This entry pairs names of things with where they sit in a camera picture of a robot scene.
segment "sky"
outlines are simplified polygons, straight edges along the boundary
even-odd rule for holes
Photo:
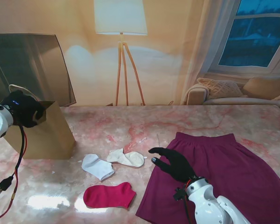
[[[280,8],[280,0],[242,0],[238,11],[250,12],[256,10],[259,5],[257,12],[261,12],[267,8]]]

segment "pink sock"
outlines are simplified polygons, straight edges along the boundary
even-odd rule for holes
[[[128,182],[117,186],[96,185],[89,187],[83,196],[84,203],[91,208],[128,208],[136,192]]]

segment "white lampshade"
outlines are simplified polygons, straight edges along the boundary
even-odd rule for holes
[[[98,34],[147,35],[142,0],[94,0]]]

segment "purple cloth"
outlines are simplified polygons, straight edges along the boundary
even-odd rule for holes
[[[280,224],[280,178],[237,143],[233,134],[194,137],[177,133],[168,148],[183,154],[196,174],[213,185],[215,197],[227,197],[252,224]],[[164,156],[161,160],[168,163]],[[153,224],[187,224],[183,201],[173,199],[177,187],[183,184],[155,167],[136,216]],[[194,223],[195,206],[188,204]]]

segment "garment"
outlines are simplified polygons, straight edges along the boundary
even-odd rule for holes
[[[119,162],[123,165],[140,167],[144,164],[144,157],[140,153],[130,152],[123,154],[123,148],[110,151],[108,162]]]
[[[183,154],[198,176],[214,187],[214,196],[227,197],[251,224],[280,224],[280,178],[258,156],[236,142],[233,134],[194,137],[177,133],[168,145]],[[153,224],[187,224],[183,201],[175,189],[183,184],[155,167],[136,213]],[[195,205],[188,202],[191,220]]]
[[[96,176],[100,181],[114,174],[112,164],[100,160],[96,154],[88,154],[84,157],[82,169]]]
[[[96,185],[89,187],[83,196],[86,206],[91,208],[128,208],[136,192],[128,182],[117,186]]]

